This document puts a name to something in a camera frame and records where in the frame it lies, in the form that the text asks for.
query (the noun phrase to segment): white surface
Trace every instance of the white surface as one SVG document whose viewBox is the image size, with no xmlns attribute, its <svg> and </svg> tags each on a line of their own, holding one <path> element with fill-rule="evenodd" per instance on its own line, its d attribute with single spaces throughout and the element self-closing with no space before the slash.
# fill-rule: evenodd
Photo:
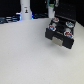
<svg viewBox="0 0 84 84">
<path fill-rule="evenodd" d="M 84 27 L 70 50 L 45 38 L 49 23 L 0 24 L 0 84 L 84 84 Z"/>
</svg>

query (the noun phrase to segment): metal plate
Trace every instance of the metal plate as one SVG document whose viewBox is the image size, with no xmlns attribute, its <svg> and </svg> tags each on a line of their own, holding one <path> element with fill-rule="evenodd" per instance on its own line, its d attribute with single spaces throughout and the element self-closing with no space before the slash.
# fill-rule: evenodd
<svg viewBox="0 0 84 84">
<path fill-rule="evenodd" d="M 60 39 L 58 39 L 56 37 L 53 37 L 52 42 L 59 45 L 59 46 L 62 46 L 63 40 L 60 40 Z"/>
</svg>

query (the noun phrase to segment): black object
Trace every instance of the black object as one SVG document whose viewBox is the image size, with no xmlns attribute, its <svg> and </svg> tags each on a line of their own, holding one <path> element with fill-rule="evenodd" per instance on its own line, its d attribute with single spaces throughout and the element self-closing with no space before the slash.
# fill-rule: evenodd
<svg viewBox="0 0 84 84">
<path fill-rule="evenodd" d="M 8 23 L 6 18 L 4 17 L 0 17 L 0 24 L 3 24 L 3 23 Z"/>
<path fill-rule="evenodd" d="M 45 37 L 53 40 L 53 37 L 60 39 L 62 42 L 62 46 L 71 49 L 74 43 L 74 39 L 72 37 L 68 37 L 64 35 L 66 28 L 70 29 L 70 33 L 74 35 L 74 27 L 76 23 L 76 10 L 74 5 L 61 3 L 57 8 L 55 7 L 55 17 L 59 18 L 58 22 L 54 22 L 51 20 L 49 25 L 56 24 L 55 31 L 52 31 L 49 28 L 46 28 Z M 66 22 L 71 22 L 74 24 L 74 27 L 70 28 L 66 25 Z"/>
</svg>

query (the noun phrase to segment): white table surface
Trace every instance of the white table surface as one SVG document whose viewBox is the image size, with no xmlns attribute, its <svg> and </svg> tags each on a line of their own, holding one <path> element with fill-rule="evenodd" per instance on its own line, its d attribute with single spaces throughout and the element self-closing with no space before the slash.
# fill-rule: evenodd
<svg viewBox="0 0 84 84">
<path fill-rule="evenodd" d="M 84 84 L 84 27 L 72 49 L 45 38 L 50 19 L 0 24 L 0 84 Z"/>
</svg>

